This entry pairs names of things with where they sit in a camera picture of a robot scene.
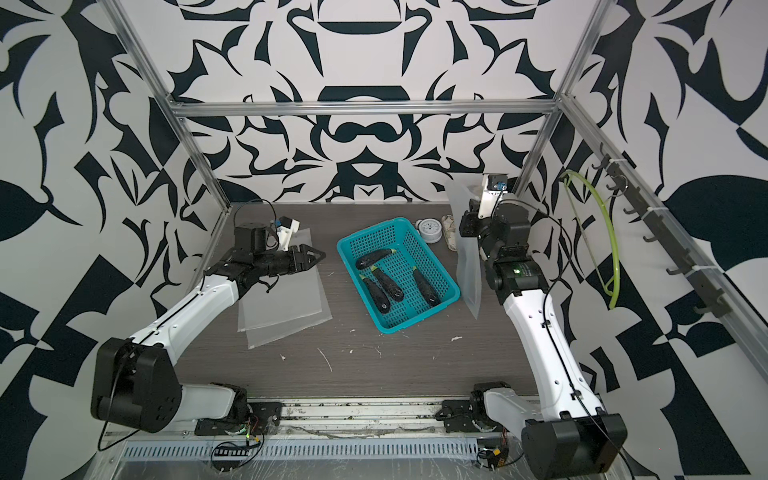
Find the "teal plastic basket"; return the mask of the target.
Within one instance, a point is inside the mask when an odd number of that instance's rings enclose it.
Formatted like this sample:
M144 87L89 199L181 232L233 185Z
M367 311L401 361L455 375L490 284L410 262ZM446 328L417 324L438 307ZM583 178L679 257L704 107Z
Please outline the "teal plastic basket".
M370 282L378 282L374 273L369 267L356 267L359 258L377 250L387 250L389 254L373 266L388 275L404 293L404 299L392 301L386 313L377 308L367 287ZM393 334L434 316L461 296L457 283L405 218L387 220L352 233L338 241L337 251L376 328L383 334ZM414 278L415 272L436 291L436 305L431 306L424 299Z

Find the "dark eggplant three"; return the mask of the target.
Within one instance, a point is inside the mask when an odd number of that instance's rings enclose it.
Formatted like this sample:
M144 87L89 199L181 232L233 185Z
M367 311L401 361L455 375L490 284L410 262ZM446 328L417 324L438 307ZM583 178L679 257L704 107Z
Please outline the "dark eggplant three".
M371 273L376 281L379 283L382 290L395 302L401 302L405 298L403 289L381 268L377 266L371 267Z

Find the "translucent zip-top bag top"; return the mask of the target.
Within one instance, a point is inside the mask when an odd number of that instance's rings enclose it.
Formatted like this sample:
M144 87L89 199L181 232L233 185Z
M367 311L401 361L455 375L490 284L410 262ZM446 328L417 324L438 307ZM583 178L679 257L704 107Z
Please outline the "translucent zip-top bag top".
M446 192L455 227L454 238L458 255L456 283L470 314L477 319L484 285L479 248L475 237L466 238L459 233L462 217L469 210L470 201L475 200L477 196L466 185L456 181L447 183Z

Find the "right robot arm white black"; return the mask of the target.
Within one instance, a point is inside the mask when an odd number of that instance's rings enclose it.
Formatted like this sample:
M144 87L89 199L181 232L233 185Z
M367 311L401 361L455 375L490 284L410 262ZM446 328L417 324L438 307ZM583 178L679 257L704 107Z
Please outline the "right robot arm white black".
M603 474L621 457L627 427L592 391L564 337L551 285L528 253L526 205L470 200L458 233L476 241L485 278L512 321L539 396L533 410L509 387L481 392L484 416L517 437L537 479Z

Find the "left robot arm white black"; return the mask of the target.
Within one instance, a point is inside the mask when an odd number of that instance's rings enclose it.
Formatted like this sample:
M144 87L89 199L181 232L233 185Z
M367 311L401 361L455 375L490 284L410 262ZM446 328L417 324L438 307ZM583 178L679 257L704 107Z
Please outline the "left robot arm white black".
M272 289L278 279L309 271L326 257L307 244L270 247L268 239L275 234L258 224L236 228L234 246L174 307L132 336L111 338L99 347L90 403L94 419L146 433L192 420L249 422L252 410L244 389L182 384L175 365L192 341L253 286Z

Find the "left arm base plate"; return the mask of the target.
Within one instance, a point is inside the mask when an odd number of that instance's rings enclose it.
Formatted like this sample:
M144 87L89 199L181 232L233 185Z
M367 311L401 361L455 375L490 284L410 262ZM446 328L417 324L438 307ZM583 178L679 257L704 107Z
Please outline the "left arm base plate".
M221 419L198 420L194 434L200 437L266 434L280 425L283 406L278 401L235 402Z

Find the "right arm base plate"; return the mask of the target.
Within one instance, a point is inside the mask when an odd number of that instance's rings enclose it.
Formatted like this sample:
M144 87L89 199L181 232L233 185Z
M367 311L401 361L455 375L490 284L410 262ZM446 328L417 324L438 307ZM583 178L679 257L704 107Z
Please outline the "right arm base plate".
M443 424L448 433L494 433L501 429L497 424L480 420L469 400L443 400L434 419Z

